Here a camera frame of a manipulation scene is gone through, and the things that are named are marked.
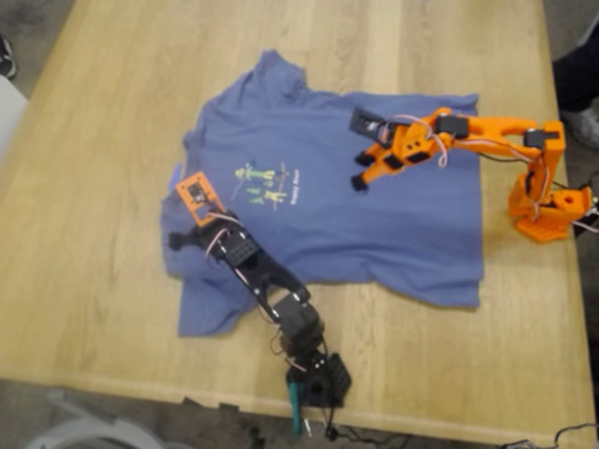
power cord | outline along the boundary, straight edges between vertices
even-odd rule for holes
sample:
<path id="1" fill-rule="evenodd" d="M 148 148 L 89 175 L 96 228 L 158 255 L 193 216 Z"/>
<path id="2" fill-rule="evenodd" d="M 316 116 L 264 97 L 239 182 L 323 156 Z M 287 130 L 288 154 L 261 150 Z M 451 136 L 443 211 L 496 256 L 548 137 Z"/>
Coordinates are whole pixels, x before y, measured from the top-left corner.
<path id="1" fill-rule="evenodd" d="M 323 350 L 325 353 L 325 358 L 327 360 L 329 360 L 329 348 L 327 347 L 327 342 L 325 341 L 324 338 L 322 339 L 322 346 L 323 346 Z M 366 444 L 374 444 L 374 447 L 376 447 L 377 449 L 380 448 L 381 446 L 389 445 L 396 438 L 404 438 L 402 445 L 399 447 L 399 449 L 406 449 L 408 443 L 412 439 L 412 435 L 406 436 L 406 435 L 398 434 L 398 435 L 391 435 L 390 437 L 385 438 L 384 440 L 375 440 L 373 438 L 360 437 L 359 434 L 356 432 L 356 430 L 353 427 L 345 426 L 347 428 L 347 430 L 349 430 L 349 432 L 350 432 L 350 434 L 346 434 L 346 433 L 340 432 L 333 425 L 333 418 L 335 416 L 335 376 L 334 376 L 333 371 L 330 368 L 328 363 L 325 365 L 325 367 L 327 368 L 327 373 L 329 375 L 329 382 L 330 382 L 330 412 L 329 412 L 329 419 L 327 420 L 327 426 L 325 428 L 325 437 L 327 437 L 327 439 L 329 439 L 330 442 L 334 442 L 338 438 L 343 438 L 350 442 L 363 442 Z"/>
<path id="2" fill-rule="evenodd" d="M 566 432 L 571 432 L 573 430 L 581 430 L 582 428 L 586 428 L 586 427 L 599 428 L 599 424 L 584 423 L 584 424 L 578 424 L 576 426 L 569 426 L 569 427 L 561 428 L 560 430 L 557 431 L 557 433 L 555 434 L 555 437 L 553 438 L 553 445 L 549 446 L 549 447 L 537 446 L 530 440 L 521 440 L 519 442 L 510 442 L 509 444 L 504 444 L 502 446 L 499 446 L 499 448 L 500 449 L 558 449 L 560 447 L 560 437 L 562 436 L 562 434 L 564 434 Z"/>

black cable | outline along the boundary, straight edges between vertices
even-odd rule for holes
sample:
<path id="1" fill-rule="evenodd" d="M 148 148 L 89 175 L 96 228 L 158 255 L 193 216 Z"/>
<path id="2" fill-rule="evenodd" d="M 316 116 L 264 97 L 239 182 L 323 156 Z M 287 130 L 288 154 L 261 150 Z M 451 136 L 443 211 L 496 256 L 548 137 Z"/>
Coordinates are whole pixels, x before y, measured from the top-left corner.
<path id="1" fill-rule="evenodd" d="M 386 437 L 383 440 L 375 440 L 374 438 L 363 438 L 363 437 L 360 437 L 359 434 L 358 434 L 358 432 L 353 427 L 350 427 L 350 426 L 344 426 L 344 427 L 347 428 L 347 430 L 350 431 L 350 433 L 352 434 L 353 438 L 350 438 L 349 435 L 344 435 L 342 433 L 339 433 L 339 437 L 346 438 L 346 439 L 348 439 L 351 442 L 363 442 L 363 443 L 367 443 L 367 444 L 374 444 L 375 447 L 387 446 L 388 444 L 390 444 L 396 438 L 404 438 L 405 440 L 402 442 L 402 446 L 400 446 L 400 448 L 401 449 L 405 449 L 405 446 L 407 445 L 407 443 L 412 438 L 412 435 L 402 435 L 401 433 L 398 433 L 396 435 L 390 435 L 389 437 Z"/>
<path id="2" fill-rule="evenodd" d="M 514 448 L 514 449 L 516 449 L 516 448 L 521 448 L 521 447 L 527 447 L 527 448 L 531 448 L 531 449 L 558 449 L 560 447 L 560 437 L 562 436 L 563 433 L 565 433 L 565 432 L 571 432 L 573 430 L 581 430 L 582 428 L 586 428 L 586 427 L 599 428 L 599 424 L 597 424 L 597 423 L 584 423 L 584 424 L 578 424 L 576 426 L 569 426 L 569 427 L 561 428 L 555 434 L 555 437 L 553 438 L 553 445 L 550 446 L 550 447 L 543 448 L 543 447 L 537 446 L 536 444 L 534 444 L 530 440 L 521 440 L 519 442 L 510 442 L 509 444 L 503 444 L 502 446 L 500 446 L 500 448 Z"/>
<path id="3" fill-rule="evenodd" d="M 558 433 L 555 434 L 555 438 L 553 439 L 554 446 L 556 448 L 560 447 L 560 437 L 562 436 L 563 433 L 570 432 L 572 430 L 581 430 L 582 428 L 585 428 L 585 427 L 599 428 L 599 425 L 597 423 L 585 423 L 585 424 L 578 424 L 577 426 L 564 427 L 564 428 L 558 430 Z"/>
<path id="4" fill-rule="evenodd" d="M 478 155 L 480 157 L 484 157 L 485 159 L 490 159 L 491 161 L 495 161 L 495 162 L 506 162 L 506 163 L 524 162 L 521 159 L 505 159 L 503 157 L 493 157 L 493 156 L 489 156 L 488 154 L 484 154 L 482 152 L 480 152 Z"/>
<path id="5" fill-rule="evenodd" d="M 402 445 L 398 449 L 405 449 L 408 447 L 409 442 L 412 440 L 412 435 L 406 435 L 405 440 L 403 440 Z"/>
<path id="6" fill-rule="evenodd" d="M 353 427 L 345 426 L 351 433 L 351 435 L 348 435 L 345 433 L 341 433 L 339 430 L 337 430 L 333 426 L 333 418 L 335 416 L 335 376 L 333 375 L 333 371 L 329 366 L 329 348 L 327 347 L 327 342 L 325 341 L 324 337 L 322 339 L 322 346 L 323 346 L 323 351 L 325 353 L 325 359 L 327 360 L 327 364 L 325 366 L 327 367 L 327 373 L 329 374 L 329 381 L 330 381 L 330 412 L 329 412 L 329 420 L 327 422 L 327 427 L 325 428 L 325 436 L 332 442 L 334 442 L 338 438 L 345 438 L 346 440 L 348 440 L 350 442 L 363 442 L 363 443 L 367 443 L 367 444 L 374 444 L 374 446 L 376 448 L 387 445 L 396 438 L 404 437 L 406 440 L 404 440 L 402 442 L 401 449 L 405 449 L 405 446 L 410 441 L 411 436 L 405 437 L 401 434 L 391 435 L 390 437 L 388 437 L 382 441 L 378 441 L 378 440 L 375 440 L 372 438 L 360 437 L 359 434 L 356 432 L 356 430 Z"/>

wire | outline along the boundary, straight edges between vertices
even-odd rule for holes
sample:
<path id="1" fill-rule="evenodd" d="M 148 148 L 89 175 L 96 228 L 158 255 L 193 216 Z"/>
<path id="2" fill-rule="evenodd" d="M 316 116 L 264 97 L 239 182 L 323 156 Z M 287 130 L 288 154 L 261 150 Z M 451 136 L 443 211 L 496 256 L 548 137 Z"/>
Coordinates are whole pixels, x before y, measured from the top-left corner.
<path id="1" fill-rule="evenodd" d="M 258 304 L 258 313 L 260 313 L 260 318 L 262 318 L 264 321 L 266 321 L 269 325 L 272 326 L 278 326 L 274 321 L 267 319 L 266 316 L 264 316 L 264 312 L 262 311 L 262 306 L 260 306 Z"/>
<path id="2" fill-rule="evenodd" d="M 401 433 L 398 433 L 396 435 L 390 435 L 389 437 L 386 437 L 383 440 L 375 440 L 374 438 L 360 437 L 359 434 L 356 432 L 356 430 L 353 427 L 350 427 L 350 426 L 344 426 L 344 427 L 347 430 L 349 430 L 351 435 L 345 435 L 344 433 L 338 433 L 339 437 L 345 438 L 346 440 L 349 440 L 350 442 L 363 442 L 366 444 L 374 444 L 375 447 L 387 446 L 393 440 L 395 440 L 397 438 L 403 438 L 403 442 L 402 442 L 402 445 L 400 446 L 400 449 L 405 449 L 408 442 L 410 442 L 410 440 L 412 439 L 412 435 L 403 435 Z"/>
<path id="3" fill-rule="evenodd" d="M 581 430 L 582 428 L 585 428 L 585 427 L 599 428 L 599 425 L 597 425 L 596 423 L 585 423 L 585 424 L 578 424 L 577 426 L 564 427 L 564 428 L 558 430 L 558 433 L 555 434 L 555 438 L 553 439 L 554 446 L 556 448 L 560 447 L 560 437 L 562 436 L 563 433 L 570 432 L 572 430 Z"/>
<path id="4" fill-rule="evenodd" d="M 298 365 L 296 362 L 290 360 L 289 357 L 285 357 L 285 362 L 287 362 L 290 366 L 299 369 L 302 372 L 308 372 L 308 370 L 306 368 L 304 368 L 302 365 Z"/>
<path id="5" fill-rule="evenodd" d="M 323 352 L 325 353 L 325 358 L 327 360 L 329 360 L 329 348 L 327 347 L 327 342 L 325 341 L 324 338 L 322 339 L 322 346 L 323 346 Z M 407 443 L 412 438 L 410 435 L 408 435 L 408 436 L 405 436 L 402 434 L 391 435 L 390 437 L 379 441 L 379 440 L 375 440 L 372 438 L 360 437 L 359 434 L 356 432 L 356 430 L 350 426 L 345 426 L 345 427 L 350 431 L 351 435 L 342 433 L 333 426 L 333 418 L 335 415 L 335 376 L 333 374 L 332 369 L 329 366 L 329 363 L 327 363 L 325 365 L 325 367 L 327 368 L 327 373 L 329 374 L 329 381 L 330 381 L 330 413 L 329 413 L 328 420 L 327 420 L 327 417 L 325 414 L 324 407 L 322 409 L 323 416 L 325 417 L 325 425 L 326 425 L 325 436 L 332 442 L 335 441 L 337 438 L 345 438 L 346 440 L 349 440 L 350 442 L 363 442 L 363 443 L 367 443 L 367 444 L 368 443 L 374 444 L 374 446 L 377 448 L 380 446 L 389 444 L 396 438 L 404 437 L 405 440 L 402 442 L 402 446 L 400 447 L 400 449 L 405 449 L 405 447 L 407 446 Z"/>
<path id="6" fill-rule="evenodd" d="M 590 175 L 590 177 L 589 177 L 589 185 L 590 185 L 590 187 L 591 187 L 591 188 L 593 188 L 592 181 L 593 181 L 595 178 L 597 178 L 598 176 L 599 176 L 599 170 L 595 171 L 594 173 L 592 173 L 592 174 Z"/>
<path id="7" fill-rule="evenodd" d="M 524 162 L 528 162 L 531 163 L 532 161 L 535 161 L 536 159 L 538 159 L 538 157 L 536 158 L 530 158 L 528 156 L 525 156 L 524 154 L 522 154 L 521 152 L 518 151 L 518 149 L 516 147 L 514 147 L 513 145 L 510 145 L 508 143 L 497 143 L 493 140 L 488 140 L 486 138 L 473 138 L 473 139 L 469 139 L 469 140 L 460 140 L 460 144 L 470 144 L 470 143 L 474 143 L 474 144 L 483 144 L 483 145 L 492 145 L 492 146 L 499 146 L 499 147 L 504 147 L 507 148 L 512 154 L 514 154 L 518 159 L 521 159 Z"/>
<path id="8" fill-rule="evenodd" d="M 587 231 L 592 232 L 593 234 L 599 234 L 599 228 L 589 226 L 588 224 L 574 221 L 574 222 L 572 222 L 572 225 L 582 227 L 583 229 L 586 229 Z"/>
<path id="9" fill-rule="evenodd" d="M 521 440 L 519 442 L 510 442 L 508 444 L 503 444 L 502 446 L 500 446 L 503 449 L 519 449 L 519 448 L 528 448 L 528 449 L 558 449 L 560 447 L 560 437 L 562 436 L 563 433 L 565 432 L 571 432 L 573 430 L 581 430 L 582 428 L 586 428 L 586 427 L 595 427 L 595 428 L 599 428 L 599 424 L 597 423 L 584 423 L 584 424 L 578 424 L 576 426 L 569 426 L 569 427 L 564 427 L 561 428 L 560 430 L 557 431 L 557 433 L 555 434 L 555 437 L 553 437 L 553 445 L 550 447 L 539 447 L 536 444 L 534 444 L 533 442 L 531 442 L 530 440 Z"/>
<path id="10" fill-rule="evenodd" d="M 443 143 L 443 141 L 441 140 L 441 138 L 439 137 L 438 134 L 436 134 L 432 131 L 432 127 L 428 123 L 426 123 L 422 119 L 419 119 L 418 117 L 415 117 L 413 115 L 407 115 L 407 114 L 397 114 L 397 115 L 391 116 L 390 120 L 386 121 L 385 126 L 383 127 L 384 136 L 383 136 L 382 140 L 387 140 L 388 126 L 390 123 L 397 123 L 397 120 L 409 120 L 412 123 L 418 123 L 418 124 L 421 124 L 422 126 L 424 126 L 425 129 L 427 130 L 427 135 L 425 136 L 425 139 L 428 140 L 428 139 L 432 138 L 435 141 L 435 143 L 437 144 L 437 147 L 439 147 L 439 150 L 441 151 L 441 156 L 439 157 L 439 161 L 437 162 L 437 164 L 439 165 L 440 168 L 445 168 L 447 166 L 447 147 L 446 147 L 445 143 Z"/>
<path id="11" fill-rule="evenodd" d="M 247 279 L 245 279 L 245 276 L 243 276 L 243 273 L 241 273 L 241 271 L 238 268 L 235 268 L 235 274 L 237 274 L 237 276 L 241 279 L 241 281 L 245 284 L 245 285 L 249 285 L 250 283 L 247 282 Z"/>
<path id="12" fill-rule="evenodd" d="M 560 182 L 553 182 L 554 185 L 557 185 L 558 187 L 560 187 L 561 189 L 569 189 L 570 187 L 568 187 L 567 185 L 563 185 Z"/>
<path id="13" fill-rule="evenodd" d="M 504 163 L 524 162 L 521 159 L 507 159 L 507 158 L 502 158 L 502 157 L 493 157 L 493 156 L 489 156 L 488 154 L 484 154 L 482 152 L 480 152 L 478 155 L 480 157 L 484 157 L 485 159 L 490 159 L 491 161 L 495 161 L 495 162 L 504 162 Z"/>
<path id="14" fill-rule="evenodd" d="M 237 218 L 229 217 L 228 215 L 224 215 L 223 213 L 210 211 L 210 212 L 206 213 L 206 215 L 210 215 L 211 217 L 222 218 L 223 220 L 227 220 L 228 222 L 233 222 L 239 226 L 243 226 Z"/>
<path id="15" fill-rule="evenodd" d="M 270 351 L 271 351 L 273 354 L 275 354 L 275 355 L 281 355 L 281 354 L 283 353 L 283 348 L 281 348 L 279 351 L 275 351 L 275 350 L 272 348 L 272 342 L 273 342 L 273 341 L 274 341 L 274 340 L 275 340 L 277 337 L 279 337 L 279 334 L 280 334 L 280 333 L 281 333 L 281 328 L 279 327 L 279 328 L 277 329 L 277 331 L 274 333 L 274 335 L 273 335 L 273 336 L 270 338 L 270 342 L 269 342 Z"/>
<path id="16" fill-rule="evenodd" d="M 206 248 L 206 253 L 204 254 L 206 256 L 206 258 L 208 258 L 208 256 L 210 255 L 211 251 L 212 251 L 212 247 L 214 246 L 214 244 L 221 238 L 221 236 L 223 234 L 225 234 L 227 232 L 228 229 L 226 229 L 225 227 L 223 229 L 221 229 L 220 231 L 218 231 L 216 233 L 216 235 L 214 236 L 214 239 L 212 239 L 212 241 L 210 242 L 210 245 L 208 245 L 208 248 Z"/>

white wire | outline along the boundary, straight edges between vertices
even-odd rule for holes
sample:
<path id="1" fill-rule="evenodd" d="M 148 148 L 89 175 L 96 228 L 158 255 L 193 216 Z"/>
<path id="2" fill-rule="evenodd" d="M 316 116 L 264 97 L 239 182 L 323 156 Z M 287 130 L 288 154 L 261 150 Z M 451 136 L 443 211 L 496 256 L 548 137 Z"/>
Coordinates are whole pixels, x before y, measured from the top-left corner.
<path id="1" fill-rule="evenodd" d="M 460 140 L 460 144 L 462 144 L 462 143 L 465 143 L 465 144 L 469 144 L 469 143 L 483 143 L 485 145 L 493 145 L 493 146 L 499 145 L 501 147 L 507 148 L 518 159 L 521 159 L 524 162 L 531 163 L 534 160 L 534 159 L 531 159 L 528 156 L 525 156 L 524 154 L 522 154 L 521 152 L 519 152 L 518 149 L 516 149 L 516 147 L 513 147 L 512 145 L 509 145 L 507 143 L 498 144 L 497 142 L 493 142 L 492 140 L 487 140 L 485 138 L 473 138 L 472 140 Z"/>
<path id="2" fill-rule="evenodd" d="M 243 275 L 241 274 L 241 272 L 239 271 L 239 269 L 238 269 L 238 268 L 235 268 L 235 274 L 237 274 L 237 275 L 240 277 L 241 281 L 242 281 L 244 284 L 246 284 L 246 285 L 249 285 L 249 284 L 250 284 L 249 282 L 247 282 L 247 279 L 245 279 L 245 276 L 243 276 Z"/>
<path id="3" fill-rule="evenodd" d="M 595 234 L 599 234 L 599 229 L 598 228 L 589 226 L 588 224 L 584 224 L 584 223 L 581 223 L 581 222 L 574 221 L 574 222 L 572 222 L 572 225 L 579 226 L 579 227 L 582 227 L 582 228 L 586 229 L 587 231 L 591 231 L 591 232 L 593 232 Z"/>
<path id="4" fill-rule="evenodd" d="M 210 242 L 210 245 L 208 245 L 208 248 L 206 248 L 206 254 L 204 254 L 206 256 L 206 258 L 208 258 L 208 256 L 210 255 L 210 252 L 212 251 L 212 247 L 214 246 L 214 244 L 221 238 L 221 236 L 223 234 L 225 234 L 227 232 L 226 228 L 221 229 L 220 231 L 218 231 L 218 233 L 214 236 L 214 239 L 212 239 L 212 241 Z"/>
<path id="5" fill-rule="evenodd" d="M 439 135 L 432 132 L 432 127 L 428 123 L 426 123 L 424 120 L 419 119 L 418 117 L 415 117 L 413 115 L 407 115 L 407 114 L 393 115 L 393 116 L 391 116 L 391 120 L 388 120 L 385 123 L 385 128 L 384 128 L 385 138 L 387 138 L 388 124 L 389 123 L 397 123 L 397 122 L 393 121 L 393 119 L 409 120 L 412 123 L 418 123 L 418 124 L 421 124 L 422 126 L 424 126 L 425 129 L 427 130 L 427 135 L 425 136 L 425 139 L 428 140 L 428 139 L 432 138 L 435 141 L 435 143 L 437 144 L 437 146 L 439 147 L 439 150 L 441 151 L 441 156 L 439 156 L 439 160 L 437 161 L 437 164 L 439 165 L 440 168 L 447 167 L 446 145 L 445 145 L 445 143 L 443 143 L 443 141 L 441 140 Z"/>
<path id="6" fill-rule="evenodd" d="M 241 226 L 241 222 L 239 220 L 237 220 L 236 218 L 233 217 L 229 217 L 228 215 L 224 215 L 223 213 L 218 213 L 218 212 L 208 212 L 206 215 L 210 215 L 211 217 L 218 217 L 218 218 L 222 218 L 223 220 L 227 220 L 233 223 L 237 223 L 239 226 Z"/>

orange robotic arm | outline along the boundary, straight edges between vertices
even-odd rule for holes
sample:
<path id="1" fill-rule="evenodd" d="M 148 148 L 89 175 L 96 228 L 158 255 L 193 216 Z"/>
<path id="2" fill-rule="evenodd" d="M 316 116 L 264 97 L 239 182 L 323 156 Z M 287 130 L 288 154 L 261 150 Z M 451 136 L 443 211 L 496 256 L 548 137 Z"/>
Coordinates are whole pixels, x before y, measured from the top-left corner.
<path id="1" fill-rule="evenodd" d="M 565 149 L 563 125 L 547 122 L 543 127 L 532 120 L 509 117 L 452 115 L 439 108 L 428 117 L 395 116 L 379 120 L 357 109 L 351 128 L 377 140 L 356 161 L 366 168 L 352 178 L 356 190 L 383 176 L 396 174 L 420 164 L 440 152 L 444 166 L 450 148 L 497 156 L 508 156 L 527 164 L 509 196 L 509 214 L 516 218 L 516 229 L 537 241 L 564 239 L 569 225 L 582 218 L 593 206 L 592 191 L 551 190 L 555 170 Z M 515 144 L 507 136 L 523 137 Z"/>

